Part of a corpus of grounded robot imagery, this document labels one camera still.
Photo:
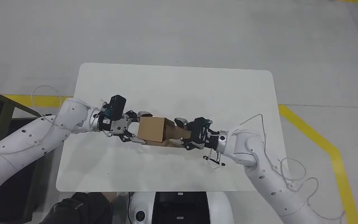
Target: black display screen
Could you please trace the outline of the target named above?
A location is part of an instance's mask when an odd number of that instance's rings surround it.
[[[210,224],[206,192],[156,192],[152,224]]]

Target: white table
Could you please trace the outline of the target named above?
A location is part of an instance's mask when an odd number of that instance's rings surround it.
[[[127,99],[125,111],[154,116],[213,120],[213,130],[232,130],[262,113],[268,155],[284,158],[285,146],[272,74],[268,71],[85,63],[74,97],[100,107],[113,95]],[[260,119],[245,128],[262,131]],[[65,142],[56,187],[61,192],[255,190],[243,167],[226,157],[213,169],[208,149],[122,143],[102,133],[73,134]]]

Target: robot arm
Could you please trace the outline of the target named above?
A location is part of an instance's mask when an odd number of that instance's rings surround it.
[[[0,141],[0,185],[19,170],[63,143],[71,133],[96,131],[99,109],[67,99],[57,115],[37,118]]]
[[[107,136],[118,136],[123,142],[147,144],[147,141],[130,133],[128,127],[132,122],[140,122],[140,118],[152,115],[145,111],[138,114],[133,111],[123,113],[125,103],[125,98],[116,95],[111,98],[109,104],[104,103],[99,109],[81,100],[67,99],[57,115],[37,118],[1,140],[0,185],[59,146],[71,133],[108,131]],[[265,155],[264,143],[258,134],[248,130],[239,131],[235,134],[236,143],[232,149],[226,147],[228,132],[211,130],[211,120],[196,118],[193,122],[188,122],[176,118],[175,123],[179,129],[189,131],[190,137],[168,139],[171,143],[187,150],[211,148],[217,152],[216,160],[207,156],[204,156],[204,159],[220,164],[220,157],[224,155],[243,165],[253,186],[283,223],[319,223],[306,201],[302,200],[297,192],[289,189],[294,188],[294,183],[286,186],[286,181],[271,168]]]
[[[262,138],[249,130],[240,130],[233,134],[236,137],[235,148],[223,148],[224,156],[230,157],[245,168],[245,173],[253,186],[275,210],[283,223],[320,223],[317,215],[307,202],[291,189],[296,189],[295,183],[287,183],[278,172],[277,167],[271,167],[265,155],[265,143]],[[282,167],[289,177],[289,171]]]

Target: cardboard box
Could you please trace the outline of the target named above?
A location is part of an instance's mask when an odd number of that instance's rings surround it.
[[[174,122],[167,118],[140,118],[138,138],[149,145],[175,147],[168,139],[190,138],[190,134],[190,131],[175,126]]]

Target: yellow floor line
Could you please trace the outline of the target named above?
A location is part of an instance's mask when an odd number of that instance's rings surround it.
[[[358,3],[358,0],[339,0],[341,2],[354,2],[354,3]]]
[[[304,120],[294,114],[287,106],[279,105],[279,111],[284,118],[329,154],[342,204],[346,211],[347,223],[358,223],[358,214],[354,204],[352,190],[349,186],[348,177],[339,149],[311,128]]]
[[[4,95],[4,96],[24,106],[32,107],[30,95]],[[62,102],[69,97],[72,96],[61,96]],[[58,96],[34,96],[34,104],[35,106],[58,108],[60,107],[60,100]]]
[[[31,107],[31,96],[29,95],[4,95],[22,105]],[[62,96],[62,101],[71,96]],[[60,106],[58,96],[34,96],[36,106],[54,107]],[[330,158],[335,173],[338,190],[340,192],[343,207],[346,211],[346,219],[348,224],[358,223],[358,214],[353,200],[352,191],[345,172],[345,167],[338,148],[332,145],[318,132],[311,128],[304,120],[299,118],[285,105],[279,105],[280,114],[285,117],[291,124],[297,127],[303,134],[316,143],[320,148],[325,150]]]

